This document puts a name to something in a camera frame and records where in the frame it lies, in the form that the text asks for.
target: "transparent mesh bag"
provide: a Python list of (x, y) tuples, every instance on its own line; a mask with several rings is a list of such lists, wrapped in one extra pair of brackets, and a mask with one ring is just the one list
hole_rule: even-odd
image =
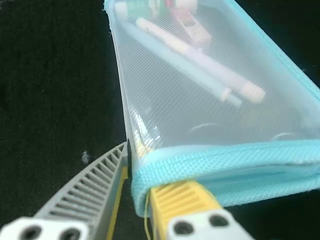
[(134, 171), (161, 161), (159, 150), (319, 138), (319, 89), (234, 0), (110, 0), (105, 9)]

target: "white cap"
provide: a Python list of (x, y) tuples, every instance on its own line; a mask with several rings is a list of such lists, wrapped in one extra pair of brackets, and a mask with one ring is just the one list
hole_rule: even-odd
[(114, 4), (114, 12), (120, 20), (127, 21), (129, 18), (127, 2), (126, 1), (116, 2)]

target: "teal binding edge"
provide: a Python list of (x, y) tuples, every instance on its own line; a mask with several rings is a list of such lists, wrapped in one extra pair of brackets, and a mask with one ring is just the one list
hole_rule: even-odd
[[(153, 157), (164, 154), (166, 148), (161, 148), (153, 152)], [(270, 167), (275, 169), (280, 166), (300, 166), (313, 165), (315, 171), (293, 171), (288, 172), (297, 177), (292, 181), (282, 182), (283, 178), (278, 176), (278, 180), (265, 182), (263, 179), (257, 188), (242, 189), (240, 192), (230, 192), (219, 195), (213, 192), (223, 206), (239, 205), (267, 198), (275, 198), (289, 194), (308, 191), (320, 186), (320, 140), (296, 140), (263, 142), (251, 144), (239, 144), (233, 146), (213, 146), (208, 150), (195, 151), (193, 153), (178, 154), (153, 161), (145, 159), (142, 166), (132, 178), (131, 194), (134, 200), (134, 207), (139, 216), (144, 214), (146, 195), (150, 188), (177, 182), (185, 179), (199, 178), (199, 182), (211, 190), (210, 186), (214, 181), (201, 181), (205, 175), (213, 176), (221, 172), (232, 172), (236, 170), (246, 170), (256, 167)]]

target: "yellow thread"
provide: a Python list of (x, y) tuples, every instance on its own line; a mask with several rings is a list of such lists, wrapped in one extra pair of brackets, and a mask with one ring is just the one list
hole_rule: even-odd
[(153, 235), (153, 240), (157, 240), (157, 226), (156, 226), (156, 221), (153, 221), (152, 235)]
[(144, 206), (144, 231), (145, 231), (146, 239), (151, 240), (149, 228), (148, 228), (148, 218), (147, 218), (148, 204), (149, 204), (149, 193), (146, 195), (145, 206)]

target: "screw hole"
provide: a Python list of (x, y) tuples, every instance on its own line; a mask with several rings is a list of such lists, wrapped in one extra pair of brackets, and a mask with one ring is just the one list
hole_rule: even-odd
[(225, 227), (229, 225), (227, 219), (220, 215), (212, 215), (209, 221), (213, 227)]
[(78, 240), (80, 238), (80, 231), (75, 228), (65, 230), (59, 240)]
[(174, 232), (178, 235), (188, 235), (194, 232), (194, 228), (190, 223), (180, 221), (174, 225)]
[(35, 240), (39, 237), (40, 233), (41, 233), (41, 227), (30, 226), (22, 232), (20, 239), (21, 240)]

